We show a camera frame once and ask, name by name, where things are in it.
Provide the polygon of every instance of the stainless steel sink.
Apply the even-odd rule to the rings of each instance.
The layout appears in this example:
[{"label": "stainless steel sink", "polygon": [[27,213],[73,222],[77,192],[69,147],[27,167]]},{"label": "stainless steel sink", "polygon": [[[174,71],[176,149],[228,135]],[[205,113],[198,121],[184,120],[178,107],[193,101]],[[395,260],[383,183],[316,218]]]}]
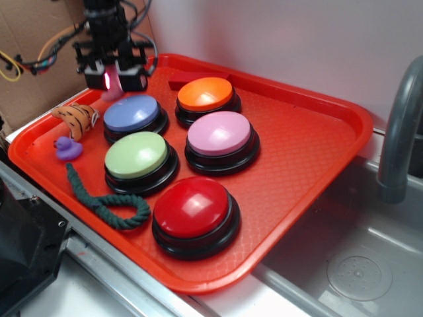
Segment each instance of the stainless steel sink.
[{"label": "stainless steel sink", "polygon": [[388,205],[376,174],[356,158],[254,274],[312,316],[422,316],[423,183]]}]

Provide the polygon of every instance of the orange tray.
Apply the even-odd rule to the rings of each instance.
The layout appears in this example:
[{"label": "orange tray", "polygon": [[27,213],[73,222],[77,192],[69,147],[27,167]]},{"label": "orange tray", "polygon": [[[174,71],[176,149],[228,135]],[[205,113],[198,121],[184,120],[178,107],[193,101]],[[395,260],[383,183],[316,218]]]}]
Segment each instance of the orange tray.
[{"label": "orange tray", "polygon": [[[168,112],[170,128],[164,138],[176,149],[180,172],[195,174],[184,158],[187,131],[174,115],[177,91],[169,79],[179,71],[222,72],[242,100],[246,116],[261,140],[257,161],[246,170],[216,178],[238,201],[241,230],[232,245],[216,256],[187,262],[164,254],[151,233],[151,217],[142,227],[118,231],[80,204],[67,180],[65,163],[55,156],[53,142],[69,135],[65,124],[47,115],[12,142],[9,158],[84,223],[170,289],[186,294],[209,293],[235,283],[251,272],[303,212],[356,156],[372,134],[369,114],[361,107],[308,90],[288,86],[180,55],[160,55],[146,94]],[[89,104],[101,117],[81,140],[83,154],[72,163],[91,195],[113,194],[104,181],[102,115],[113,102],[88,90],[69,101]],[[148,197],[153,210],[161,193]],[[132,208],[112,209],[121,217]]]}]

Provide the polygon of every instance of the gray faucet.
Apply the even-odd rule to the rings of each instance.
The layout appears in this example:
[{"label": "gray faucet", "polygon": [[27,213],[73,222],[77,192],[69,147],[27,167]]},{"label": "gray faucet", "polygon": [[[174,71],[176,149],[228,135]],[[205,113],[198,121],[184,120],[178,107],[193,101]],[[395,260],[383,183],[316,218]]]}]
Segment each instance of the gray faucet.
[{"label": "gray faucet", "polygon": [[400,203],[407,175],[423,177],[423,56],[408,66],[389,116],[377,182],[379,198]]}]

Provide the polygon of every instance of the yellow wire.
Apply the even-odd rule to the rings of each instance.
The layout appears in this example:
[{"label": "yellow wire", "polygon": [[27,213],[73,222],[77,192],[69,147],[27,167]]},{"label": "yellow wire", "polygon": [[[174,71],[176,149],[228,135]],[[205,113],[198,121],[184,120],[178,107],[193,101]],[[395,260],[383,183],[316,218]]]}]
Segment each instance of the yellow wire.
[{"label": "yellow wire", "polygon": [[42,57],[42,54],[44,53],[44,51],[50,46],[50,45],[52,45],[53,44],[53,42],[55,42],[58,38],[60,38],[60,36],[62,36],[62,35],[64,35],[64,34],[66,34],[66,33],[69,33],[69,32],[71,32],[72,30],[74,30],[75,29],[75,27],[78,27],[78,25],[76,24],[76,25],[71,25],[71,26],[68,26],[67,28],[65,28],[64,30],[62,30],[62,31],[60,31],[59,33],[57,33],[55,36],[53,36],[52,38],[50,38],[45,44],[44,44],[44,46],[42,47],[42,49],[41,49],[41,52],[40,52],[40,54],[38,55],[38,57],[37,57],[37,61],[39,61],[40,59],[41,59],[41,57]]},{"label": "yellow wire", "polygon": [[16,63],[16,61],[13,58],[11,58],[10,56],[8,56],[7,54],[5,54],[1,50],[0,50],[0,54],[5,59],[7,59],[17,69],[17,71],[18,71],[18,75],[15,78],[11,78],[11,77],[6,76],[6,74],[4,74],[4,72],[2,72],[1,70],[0,70],[0,75],[3,76],[3,78],[6,79],[7,81],[10,81],[12,83],[17,82],[20,79],[20,68],[19,68],[18,64]]}]

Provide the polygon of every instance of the purple rubber duck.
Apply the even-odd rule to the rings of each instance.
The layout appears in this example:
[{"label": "purple rubber duck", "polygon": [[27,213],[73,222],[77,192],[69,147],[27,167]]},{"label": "purple rubber duck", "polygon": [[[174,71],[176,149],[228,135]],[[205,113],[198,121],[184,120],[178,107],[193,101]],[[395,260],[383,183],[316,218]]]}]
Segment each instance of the purple rubber duck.
[{"label": "purple rubber duck", "polygon": [[56,156],[60,160],[73,160],[82,153],[82,144],[68,137],[60,137],[54,141],[54,147],[57,149]]}]

